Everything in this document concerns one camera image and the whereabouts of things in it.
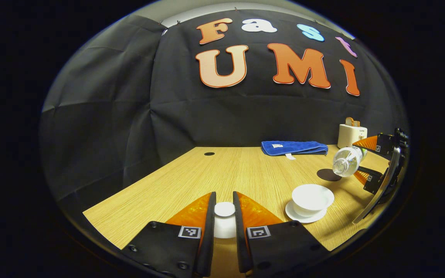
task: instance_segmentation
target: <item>blue towel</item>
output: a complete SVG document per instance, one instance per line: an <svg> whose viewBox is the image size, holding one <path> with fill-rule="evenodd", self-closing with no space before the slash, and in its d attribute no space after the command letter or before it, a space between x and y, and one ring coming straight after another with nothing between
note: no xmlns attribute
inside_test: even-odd
<svg viewBox="0 0 445 278"><path fill-rule="evenodd" d="M327 145L315 141L262 141L262 151L266 155L271 156L283 155L286 153L327 154L328 150L329 148L327 147Z"/></svg>

